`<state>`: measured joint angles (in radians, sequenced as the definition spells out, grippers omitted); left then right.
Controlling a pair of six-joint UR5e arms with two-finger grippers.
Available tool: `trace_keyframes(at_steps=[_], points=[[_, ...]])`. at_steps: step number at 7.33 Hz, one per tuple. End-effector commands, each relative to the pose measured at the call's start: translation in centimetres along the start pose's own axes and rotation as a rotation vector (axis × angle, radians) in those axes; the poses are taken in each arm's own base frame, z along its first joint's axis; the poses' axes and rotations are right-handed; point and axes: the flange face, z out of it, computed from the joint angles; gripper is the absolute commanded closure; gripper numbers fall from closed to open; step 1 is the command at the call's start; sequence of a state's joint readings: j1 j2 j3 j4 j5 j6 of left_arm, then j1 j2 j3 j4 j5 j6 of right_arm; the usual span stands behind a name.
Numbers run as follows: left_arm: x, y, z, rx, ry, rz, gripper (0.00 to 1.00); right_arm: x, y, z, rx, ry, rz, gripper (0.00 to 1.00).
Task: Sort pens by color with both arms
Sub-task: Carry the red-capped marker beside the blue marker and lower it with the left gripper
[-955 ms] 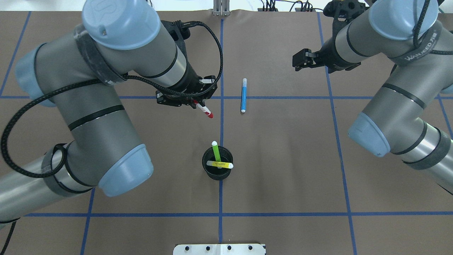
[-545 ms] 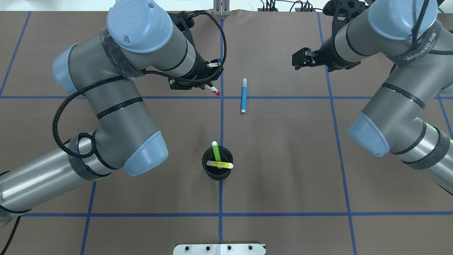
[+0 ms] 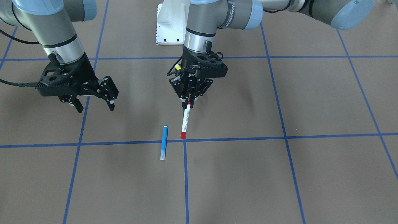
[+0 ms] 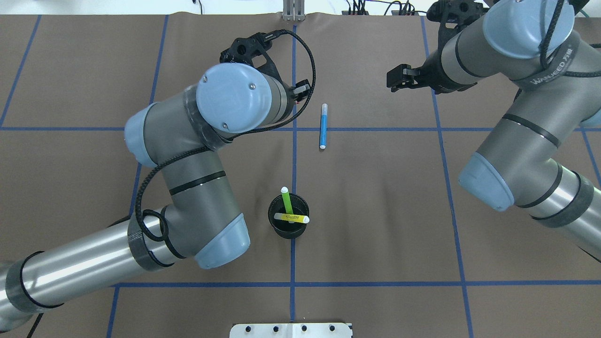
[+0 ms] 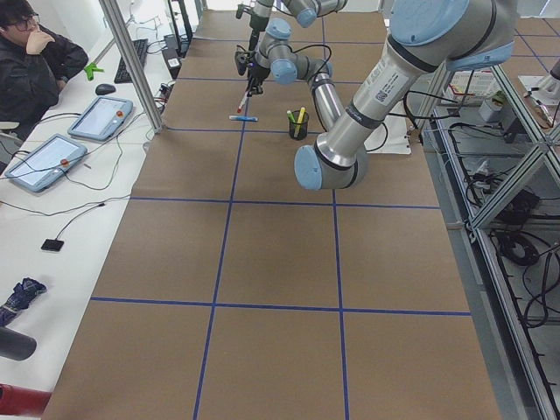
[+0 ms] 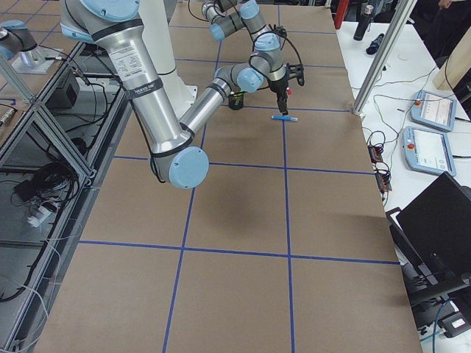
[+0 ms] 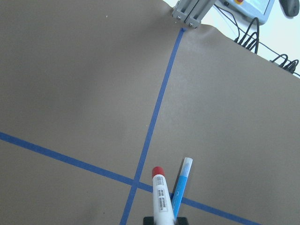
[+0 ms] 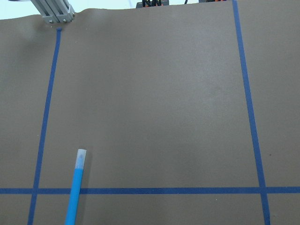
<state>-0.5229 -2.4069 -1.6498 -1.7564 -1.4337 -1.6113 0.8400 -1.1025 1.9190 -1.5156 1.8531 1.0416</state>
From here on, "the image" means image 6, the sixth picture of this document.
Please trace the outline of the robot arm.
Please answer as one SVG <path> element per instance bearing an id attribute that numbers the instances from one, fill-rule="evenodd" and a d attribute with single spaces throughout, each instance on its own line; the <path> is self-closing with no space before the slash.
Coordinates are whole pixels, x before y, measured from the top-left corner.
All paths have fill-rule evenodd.
<path id="1" fill-rule="evenodd" d="M 275 34 L 271 31 L 256 1 L 247 1 L 240 7 L 237 1 L 203 1 L 202 16 L 210 26 L 213 39 L 222 42 L 239 30 L 248 31 L 254 46 L 268 47 L 275 43 Z"/>
<path id="2" fill-rule="evenodd" d="M 182 189 L 195 188 L 207 176 L 209 159 L 193 144 L 194 137 L 231 94 L 253 93 L 267 84 L 281 114 L 288 112 L 288 69 L 279 37 L 258 3 L 205 1 L 202 14 L 217 40 L 246 29 L 253 50 L 246 63 L 221 67 L 196 101 L 178 115 L 166 91 L 169 81 L 156 66 L 160 55 L 172 52 L 163 2 L 151 9 L 142 1 L 60 2 L 62 33 L 107 52 L 149 137 L 153 173 Z"/>

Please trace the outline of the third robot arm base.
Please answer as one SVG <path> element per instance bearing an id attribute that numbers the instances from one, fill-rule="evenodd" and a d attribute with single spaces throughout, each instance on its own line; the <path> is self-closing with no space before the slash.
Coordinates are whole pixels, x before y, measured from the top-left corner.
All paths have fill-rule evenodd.
<path id="1" fill-rule="evenodd" d="M 1 23 L 1 55 L 13 61 L 13 68 L 20 74 L 46 74 L 54 55 L 39 47 L 36 39 L 21 20 Z"/>

